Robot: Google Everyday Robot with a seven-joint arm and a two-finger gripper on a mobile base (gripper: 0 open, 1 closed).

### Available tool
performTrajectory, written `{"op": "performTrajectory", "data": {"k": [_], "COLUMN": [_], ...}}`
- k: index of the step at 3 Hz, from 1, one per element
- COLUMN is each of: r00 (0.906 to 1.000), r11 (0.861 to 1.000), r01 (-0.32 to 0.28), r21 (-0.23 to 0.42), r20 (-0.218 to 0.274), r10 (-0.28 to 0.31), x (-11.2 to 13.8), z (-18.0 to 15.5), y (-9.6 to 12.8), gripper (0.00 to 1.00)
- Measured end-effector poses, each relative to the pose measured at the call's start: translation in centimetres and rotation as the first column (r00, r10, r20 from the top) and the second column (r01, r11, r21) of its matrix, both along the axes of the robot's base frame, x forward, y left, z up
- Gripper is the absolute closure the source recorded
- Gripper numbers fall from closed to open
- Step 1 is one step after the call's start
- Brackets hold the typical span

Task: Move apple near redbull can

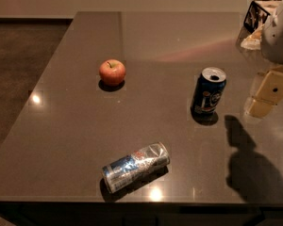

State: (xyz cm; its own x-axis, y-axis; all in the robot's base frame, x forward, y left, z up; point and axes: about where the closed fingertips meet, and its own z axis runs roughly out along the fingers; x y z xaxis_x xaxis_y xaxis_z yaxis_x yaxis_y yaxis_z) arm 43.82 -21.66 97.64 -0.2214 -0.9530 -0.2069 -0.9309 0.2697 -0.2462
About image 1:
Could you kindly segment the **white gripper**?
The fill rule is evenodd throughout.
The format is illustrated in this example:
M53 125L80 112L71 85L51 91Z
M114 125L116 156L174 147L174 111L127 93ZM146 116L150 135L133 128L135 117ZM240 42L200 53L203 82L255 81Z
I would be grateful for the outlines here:
M267 18L261 34L261 53L275 64L283 64L283 0ZM283 65L259 73L253 94L247 101L247 114L264 118L283 99Z

